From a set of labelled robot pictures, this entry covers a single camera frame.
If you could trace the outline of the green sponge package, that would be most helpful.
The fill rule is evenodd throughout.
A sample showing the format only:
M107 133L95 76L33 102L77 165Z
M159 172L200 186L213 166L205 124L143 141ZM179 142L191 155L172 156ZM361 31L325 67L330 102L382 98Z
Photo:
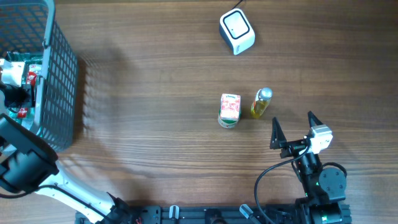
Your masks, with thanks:
M28 72L35 72L37 74L37 79L35 83L35 94L37 92L37 80L38 76L41 74L42 71L42 60L43 55L41 53L17 53L17 52L8 52L7 59L10 62L24 62L25 63L25 70L22 76L22 83L26 84L26 78L28 76ZM21 124L23 127L29 129L32 127L34 123L34 116L35 116L35 107L28 108L29 112L27 113L27 117L20 119L17 118L17 113L13 113L7 109L8 115L14 119L17 123Z

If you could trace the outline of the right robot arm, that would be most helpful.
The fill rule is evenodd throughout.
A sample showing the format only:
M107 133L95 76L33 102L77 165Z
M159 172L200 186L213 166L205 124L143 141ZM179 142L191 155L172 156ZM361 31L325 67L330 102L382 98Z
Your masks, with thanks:
M295 159L291 165L305 196L292 204L267 205L264 211L274 223L350 224L346 199L346 169L335 162L321 163L319 153L328 148L332 130L311 111L309 132L303 139L288 141L277 118L272 120L270 148L280 149L281 158Z

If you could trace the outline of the green lidded cup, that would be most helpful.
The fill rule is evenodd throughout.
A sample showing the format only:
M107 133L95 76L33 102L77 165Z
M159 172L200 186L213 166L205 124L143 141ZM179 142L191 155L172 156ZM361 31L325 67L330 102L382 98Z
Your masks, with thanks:
M238 119L236 119L236 120L222 119L221 118L221 110L219 110L219 112L218 112L218 123L220 124L220 126L222 126L223 128L226 128L226 129L234 128L238 124L240 118L241 118L241 113L239 113Z

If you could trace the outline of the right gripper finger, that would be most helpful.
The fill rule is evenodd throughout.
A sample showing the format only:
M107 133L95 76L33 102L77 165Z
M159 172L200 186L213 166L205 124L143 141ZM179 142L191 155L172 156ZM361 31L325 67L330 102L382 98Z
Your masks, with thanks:
M320 125L323 124L323 123L314 115L314 113L313 113L312 111L309 111L309 112L307 113L307 115L308 115L308 122L309 122L309 125L310 125L311 128L312 128L312 127L315 127L315 126L320 126Z
M287 140L283 133L283 130L279 124L279 121L276 117L272 119L272 135L270 141L271 149L280 149L285 147Z

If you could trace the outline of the red tissue pack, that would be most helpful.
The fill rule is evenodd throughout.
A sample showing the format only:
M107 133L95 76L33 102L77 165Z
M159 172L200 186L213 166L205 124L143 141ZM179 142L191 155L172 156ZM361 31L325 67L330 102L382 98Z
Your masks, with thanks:
M220 118L238 121L241 114L241 96L229 93L221 95Z

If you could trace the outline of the yellow dish soap bottle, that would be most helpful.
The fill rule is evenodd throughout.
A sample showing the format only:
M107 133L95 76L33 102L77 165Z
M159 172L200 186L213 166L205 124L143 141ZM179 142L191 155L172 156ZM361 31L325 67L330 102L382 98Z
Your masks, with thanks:
M253 118L260 118L269 106L273 96L273 91L268 88L262 88L256 93L255 99L251 105L251 116Z

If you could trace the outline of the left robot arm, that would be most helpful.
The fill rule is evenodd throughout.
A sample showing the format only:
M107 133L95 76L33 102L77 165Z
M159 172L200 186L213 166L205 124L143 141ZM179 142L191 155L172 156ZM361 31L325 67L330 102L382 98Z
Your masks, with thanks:
M96 190L69 173L57 153L40 137L11 119L6 100L22 99L22 88L1 84L1 146L15 151L1 162L1 198L16 199L36 193L74 208L91 223L134 223L139 214L120 198Z

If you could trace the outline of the red coffee stick sachet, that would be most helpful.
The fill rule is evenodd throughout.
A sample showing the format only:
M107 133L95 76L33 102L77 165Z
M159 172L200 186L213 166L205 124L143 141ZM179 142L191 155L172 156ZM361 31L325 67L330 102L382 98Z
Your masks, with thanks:
M26 84L30 84L32 87L35 87L37 79L37 74L35 72L28 72L28 76L26 78ZM23 119L27 117L27 113L29 112L28 108L20 108L17 113L17 118Z

